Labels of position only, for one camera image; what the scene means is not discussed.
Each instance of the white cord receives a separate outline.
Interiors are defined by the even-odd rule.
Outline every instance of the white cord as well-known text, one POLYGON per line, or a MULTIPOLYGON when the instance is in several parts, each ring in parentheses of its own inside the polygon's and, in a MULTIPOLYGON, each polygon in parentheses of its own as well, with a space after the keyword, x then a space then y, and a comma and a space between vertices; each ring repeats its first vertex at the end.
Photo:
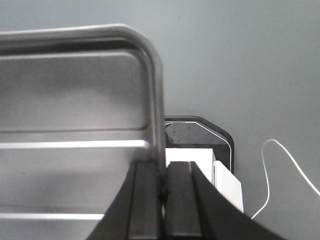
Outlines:
POLYGON ((264 147, 269 142, 275 142, 276 144, 278 144, 285 151, 285 153, 289 156, 289 158, 291 159, 291 161, 295 165, 296 169, 299 171, 301 176, 304 178, 304 180, 309 184, 309 186, 313 189, 313 191, 320 197, 320 191, 312 184, 312 182, 309 180, 309 178, 301 170, 301 168, 299 167, 298 163, 296 162, 294 157, 291 155, 291 153, 280 142, 278 142, 277 140, 269 139, 269 140, 267 140, 267 141, 265 141, 263 143, 262 148, 261 148, 261 157, 262 157, 262 163, 263 163, 263 168, 264 168, 265 181, 266 181, 266 187, 267 187, 268 195, 266 197, 266 200, 265 200, 265 203, 263 204, 263 206, 251 217, 251 219, 254 219, 266 207, 266 205, 269 202, 269 198, 270 198, 269 178, 268 178, 268 174, 267 174, 267 170, 266 170, 266 164, 265 164, 265 158, 264 158, 264 147))

